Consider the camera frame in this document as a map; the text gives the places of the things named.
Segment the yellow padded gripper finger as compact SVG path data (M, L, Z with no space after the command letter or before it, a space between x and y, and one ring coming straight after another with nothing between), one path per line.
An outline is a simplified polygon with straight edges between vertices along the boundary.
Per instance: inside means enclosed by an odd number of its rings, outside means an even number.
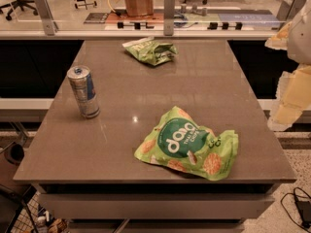
M268 38L264 45L273 50L286 50L288 48L288 38L291 25L292 23L288 22L276 35Z
M310 105L311 66L299 64L292 73L282 73L267 125L272 131L285 131Z

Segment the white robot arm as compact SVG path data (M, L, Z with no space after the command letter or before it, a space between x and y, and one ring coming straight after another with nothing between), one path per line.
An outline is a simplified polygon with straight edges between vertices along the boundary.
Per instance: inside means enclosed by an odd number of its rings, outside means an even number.
M267 123L272 131L285 131L311 105L311 0L265 45L285 50L298 64L292 73L282 73Z

